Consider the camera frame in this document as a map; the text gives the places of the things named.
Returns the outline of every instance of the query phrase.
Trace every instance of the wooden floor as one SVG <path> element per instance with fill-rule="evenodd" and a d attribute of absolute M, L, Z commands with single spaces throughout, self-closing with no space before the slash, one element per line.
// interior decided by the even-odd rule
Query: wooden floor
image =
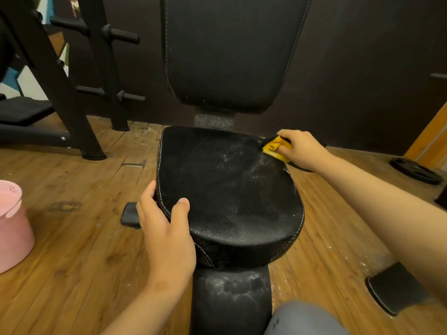
<path fill-rule="evenodd" d="M 162 126 L 131 123 L 130 132 L 90 117 L 105 161 L 76 150 L 0 146 L 0 179 L 18 183 L 36 245 L 0 274 L 0 334 L 97 334 L 142 290 L 149 272 L 141 231 L 124 228 L 125 203 L 155 178 Z M 46 120 L 43 125 L 54 125 Z M 366 171 L 433 202 L 442 187 L 392 169 L 389 156 L 330 150 Z M 364 279 L 393 263 L 393 255 L 318 175 L 291 169 L 303 198 L 303 231 L 270 265 L 273 306 L 299 299 L 325 308 L 353 334 L 446 334 L 447 311 L 435 300 L 398 317 L 369 295 Z M 188 333 L 191 286 L 163 334 Z"/>

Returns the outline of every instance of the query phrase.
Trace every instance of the person's left hand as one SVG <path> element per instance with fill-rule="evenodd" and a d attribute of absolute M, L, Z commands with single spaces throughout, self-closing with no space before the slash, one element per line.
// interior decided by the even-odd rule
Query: person's left hand
<path fill-rule="evenodd" d="M 152 181 L 137 203 L 138 217 L 149 255 L 148 286 L 164 291 L 185 289 L 195 269 L 196 253 L 188 225 L 190 203 L 181 198 L 172 208 L 171 223 L 158 208 Z"/>

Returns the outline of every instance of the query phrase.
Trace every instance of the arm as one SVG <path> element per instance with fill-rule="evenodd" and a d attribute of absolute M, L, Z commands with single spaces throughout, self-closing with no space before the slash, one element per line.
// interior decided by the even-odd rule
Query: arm
<path fill-rule="evenodd" d="M 281 130 L 278 152 L 323 177 L 396 258 L 447 306 L 447 213 L 332 155 L 309 132 Z"/>
<path fill-rule="evenodd" d="M 182 296 L 196 265 L 188 226 L 190 205 L 181 198 L 171 223 L 157 207 L 152 181 L 137 203 L 151 271 L 146 288 L 102 335 L 157 335 Z"/>

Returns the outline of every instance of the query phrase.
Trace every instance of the yellow cloth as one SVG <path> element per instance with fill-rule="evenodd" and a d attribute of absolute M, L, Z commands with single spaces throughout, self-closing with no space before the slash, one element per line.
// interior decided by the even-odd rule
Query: yellow cloth
<path fill-rule="evenodd" d="M 277 150 L 279 146 L 284 146 L 290 149 L 292 148 L 292 145 L 289 142 L 278 136 L 277 138 L 275 138 L 275 140 L 272 140 L 271 142 L 267 143 L 262 148 L 262 151 L 267 155 L 277 158 L 278 160 L 281 160 L 285 163 L 290 162 L 290 160 L 287 157 L 275 152 L 275 150 Z"/>

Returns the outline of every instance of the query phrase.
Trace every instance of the white stitching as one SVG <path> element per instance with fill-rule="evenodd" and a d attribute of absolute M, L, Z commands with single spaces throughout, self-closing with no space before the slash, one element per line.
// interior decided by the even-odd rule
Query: white stitching
<path fill-rule="evenodd" d="M 157 166 L 157 186 L 158 186 L 158 197 L 160 200 L 160 204 L 163 207 L 164 213 L 168 214 L 169 217 L 171 217 L 171 213 L 168 209 L 166 209 L 165 204 L 163 203 L 163 200 L 161 199 L 161 191 L 160 191 L 160 181 L 159 181 L 159 170 L 160 170 L 160 164 L 161 164 L 161 148 L 163 146 L 163 133 L 165 130 L 163 129 L 160 136 L 160 148 L 158 150 L 158 166 Z M 212 263 L 211 259 L 208 257 L 208 255 L 205 253 L 205 251 L 200 247 L 196 242 L 194 244 L 202 251 L 208 262 L 213 268 L 216 268 L 215 265 Z"/>
<path fill-rule="evenodd" d="M 302 218 L 301 218 L 301 223 L 299 224 L 299 228 L 297 229 L 297 231 L 296 231 L 296 233 L 293 235 L 293 237 L 290 239 L 290 241 L 287 242 L 287 243 L 281 248 L 281 250 L 278 251 L 278 252 L 275 254 L 275 256 L 273 256 L 273 257 L 270 259 L 269 263 L 272 262 L 273 259 L 274 259 L 278 254 L 282 253 L 282 251 L 283 251 L 284 249 L 286 249 L 286 248 L 289 246 L 289 244 L 291 244 L 292 242 L 296 241 L 296 239 L 298 238 L 298 234 L 299 234 L 299 233 L 301 232 L 301 230 L 303 229 L 303 224 L 304 224 L 304 221 L 305 221 L 305 206 L 304 206 L 304 204 L 303 204 L 303 200 L 301 199 L 301 195 L 299 194 L 298 188 L 297 188 L 296 186 L 295 186 L 295 189 L 296 189 L 296 192 L 298 193 L 299 201 L 301 202 L 301 205 L 303 206 L 303 216 L 302 216 Z"/>
<path fill-rule="evenodd" d="M 287 74 L 287 70 L 289 69 L 290 61 L 292 61 L 292 56 L 293 56 L 293 53 L 295 51 L 296 44 L 298 43 L 299 34 L 301 33 L 301 29 L 303 28 L 303 23 L 305 22 L 305 18 L 306 18 L 306 15 L 307 15 L 307 11 L 309 10 L 310 1 L 311 0 L 309 0 L 308 4 L 306 5 L 305 13 L 304 13 L 303 18 L 301 20 L 301 24 L 299 25 L 298 33 L 296 34 L 295 43 L 293 44 L 293 49 L 292 49 L 292 52 L 290 54 L 290 58 L 289 58 L 289 62 L 287 63 L 286 70 L 284 72 L 284 76 L 282 77 L 281 85 L 284 83 L 284 78 L 286 78 L 286 74 Z"/>
<path fill-rule="evenodd" d="M 166 81 L 168 81 L 168 87 L 171 90 L 172 94 L 174 94 L 175 98 L 180 101 L 175 95 L 174 90 L 171 87 L 171 84 L 169 83 L 169 77 L 168 77 L 168 0 L 166 0 L 165 4 L 166 10 L 165 10 L 165 74 L 166 74 Z"/>

